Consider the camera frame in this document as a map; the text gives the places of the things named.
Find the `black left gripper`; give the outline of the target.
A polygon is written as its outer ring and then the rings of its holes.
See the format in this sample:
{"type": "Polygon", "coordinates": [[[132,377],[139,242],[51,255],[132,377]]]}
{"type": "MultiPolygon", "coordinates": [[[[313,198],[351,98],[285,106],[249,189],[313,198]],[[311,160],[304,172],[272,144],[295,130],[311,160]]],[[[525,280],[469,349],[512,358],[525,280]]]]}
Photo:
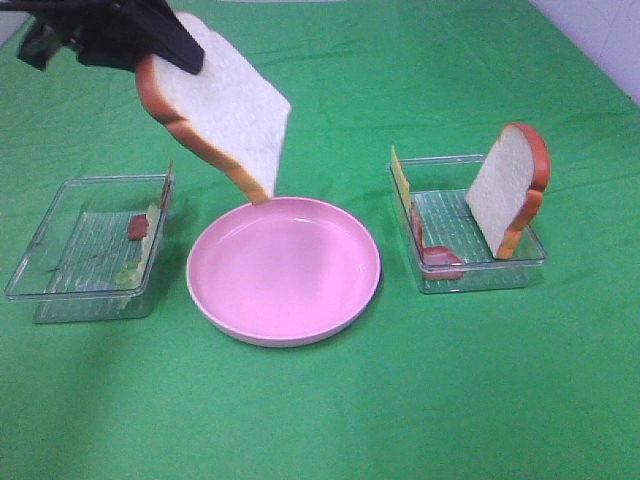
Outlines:
{"type": "Polygon", "coordinates": [[[86,66],[133,71],[155,54],[193,75],[203,67],[203,48],[166,1],[3,1],[1,11],[34,18],[16,56],[41,71],[63,47],[86,66]]]}

